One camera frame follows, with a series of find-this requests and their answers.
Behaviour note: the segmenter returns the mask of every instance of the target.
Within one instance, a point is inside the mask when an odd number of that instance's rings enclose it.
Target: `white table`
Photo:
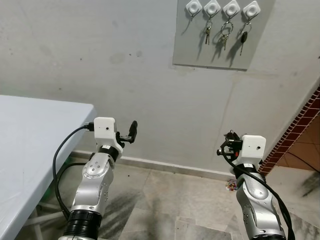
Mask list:
[[[95,116],[91,104],[0,95],[0,240],[17,236],[44,195],[61,142]],[[84,132],[61,149],[57,171]]]

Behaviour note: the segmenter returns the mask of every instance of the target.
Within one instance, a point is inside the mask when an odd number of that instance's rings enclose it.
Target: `key holder board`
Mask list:
[[[211,19],[212,27],[209,35],[209,45],[206,44],[206,23],[208,15],[202,9],[191,21],[191,16],[186,10],[190,0],[178,0],[176,33],[174,41],[173,64],[199,67],[215,67],[231,70],[247,70],[254,57],[256,48],[270,17],[275,0],[256,0],[260,13],[246,25],[244,32],[248,32],[247,39],[242,43],[242,29],[248,18],[243,12],[244,7],[253,0],[237,0],[240,12],[231,18],[233,31],[228,36],[224,50],[220,29],[228,20],[223,12],[223,7],[231,0],[217,0],[221,10]],[[210,0],[199,0],[205,6]]]

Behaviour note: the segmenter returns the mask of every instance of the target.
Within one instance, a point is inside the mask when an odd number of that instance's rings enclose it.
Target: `orange floor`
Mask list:
[[[307,130],[290,148],[289,152],[277,163],[278,166],[282,167],[313,170],[292,154],[320,171],[320,116],[316,117]]]

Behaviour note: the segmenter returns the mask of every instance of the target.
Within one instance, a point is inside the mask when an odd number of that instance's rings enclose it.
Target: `small object on floor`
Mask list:
[[[228,181],[228,183],[225,185],[225,188],[230,191],[230,192],[233,192],[235,190],[238,190],[238,187],[237,187],[237,181],[236,180],[233,180],[233,179],[230,179]]]

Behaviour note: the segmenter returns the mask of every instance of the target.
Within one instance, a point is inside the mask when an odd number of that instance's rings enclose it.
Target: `black cable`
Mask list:
[[[261,179],[259,179],[258,177],[252,175],[251,173],[247,172],[246,170],[234,165],[232,163],[232,161],[226,156],[226,153],[225,153],[225,147],[227,147],[227,143],[224,142],[222,145],[221,145],[221,152],[222,152],[222,156],[224,157],[224,159],[227,161],[227,163],[229,165],[231,165],[234,169],[237,169],[239,172],[253,178],[254,180],[256,180],[258,183],[260,183],[261,185],[263,185],[266,189],[268,189],[272,194],[273,196],[277,199],[278,203],[279,203],[279,207],[280,207],[280,210],[281,210],[281,213],[282,213],[282,216],[283,216],[283,219],[288,227],[288,238],[287,240],[295,240],[296,237],[295,237],[295,233],[292,229],[292,222],[291,222],[291,217],[290,217],[290,214],[289,214],[289,211],[285,205],[285,203],[282,201],[282,199],[280,198],[280,196],[268,185],[266,184],[264,181],[262,181]]]
[[[58,188],[59,188],[60,179],[61,179],[62,175],[64,174],[64,172],[65,172],[68,168],[70,168],[70,167],[72,167],[72,166],[84,166],[84,165],[86,165],[85,162],[75,162],[75,163],[70,163],[70,164],[68,164],[67,166],[65,166],[65,167],[63,168],[63,170],[61,171],[60,176],[59,176],[59,178],[58,178]]]
[[[56,171],[56,161],[57,161],[57,156],[59,151],[61,150],[61,148],[64,146],[64,144],[69,140],[69,138],[72,137],[72,135],[74,135],[76,132],[82,130],[82,129],[87,129],[87,126],[81,126],[78,127],[76,130],[74,130],[72,133],[70,133],[64,140],[63,142],[60,144],[60,146],[58,147],[58,149],[56,150],[54,156],[53,156],[53,161],[52,161],[52,173],[53,173],[53,182],[54,182],[54,191],[55,191],[55,197],[60,205],[60,208],[62,210],[62,213],[64,215],[64,217],[68,220],[70,212],[69,209],[66,207],[66,205],[63,203],[61,196],[60,196],[60,192],[59,192],[59,188],[58,188],[58,179],[57,179],[57,171]]]
[[[287,152],[287,154],[291,154],[292,156],[295,156],[297,159],[300,159],[302,162],[304,162],[305,164],[307,164],[310,168],[312,168],[313,170],[315,170],[316,172],[318,172],[320,174],[320,171],[318,171],[317,169],[315,169],[313,166],[311,166],[309,163],[307,163],[306,161],[304,161],[302,158],[298,157],[297,155],[291,153],[291,152]]]

